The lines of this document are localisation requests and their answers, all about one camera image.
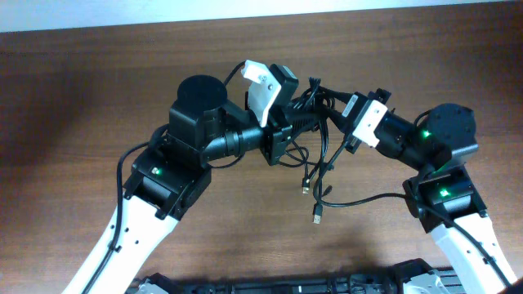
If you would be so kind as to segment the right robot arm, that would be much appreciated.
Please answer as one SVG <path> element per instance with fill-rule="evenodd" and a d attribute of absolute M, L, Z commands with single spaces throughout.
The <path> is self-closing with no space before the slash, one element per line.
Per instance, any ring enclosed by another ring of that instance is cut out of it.
<path fill-rule="evenodd" d="M 403 184 L 411 215 L 445 254 L 467 293 L 500 293 L 517 277 L 496 238 L 492 220 L 465 165 L 477 152 L 471 109 L 442 104 L 413 122 L 386 106 L 391 94 L 323 90 L 315 112 L 343 133 L 336 151 L 355 152 L 361 143 L 416 170 Z"/>

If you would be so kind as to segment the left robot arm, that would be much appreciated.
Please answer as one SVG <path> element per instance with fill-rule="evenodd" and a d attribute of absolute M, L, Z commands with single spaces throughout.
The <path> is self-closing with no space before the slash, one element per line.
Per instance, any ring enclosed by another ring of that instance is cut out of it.
<path fill-rule="evenodd" d="M 117 177 L 117 207 L 101 238 L 65 288 L 67 293 L 123 293 L 156 247 L 212 180 L 212 161 L 259 149 L 276 165 L 288 145 L 317 125 L 318 114 L 298 109 L 287 79 L 283 103 L 273 105 L 262 127 L 251 109 L 228 99 L 226 85 L 209 75 L 185 79 L 169 110 L 169 122 L 150 140 L 131 175 Z"/>

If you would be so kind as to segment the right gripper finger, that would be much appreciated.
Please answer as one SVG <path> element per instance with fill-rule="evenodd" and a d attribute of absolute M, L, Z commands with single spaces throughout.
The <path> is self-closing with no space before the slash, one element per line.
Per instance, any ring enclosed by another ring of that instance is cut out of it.
<path fill-rule="evenodd" d="M 351 130 L 351 121 L 342 113 L 336 110 L 328 110 L 327 116 L 341 133 L 348 133 Z"/>
<path fill-rule="evenodd" d="M 350 92 L 340 92 L 328 89 L 326 87 L 319 86 L 317 93 L 317 100 L 319 104 L 335 105 L 336 101 L 339 100 L 343 103 L 347 103 L 353 94 Z"/>

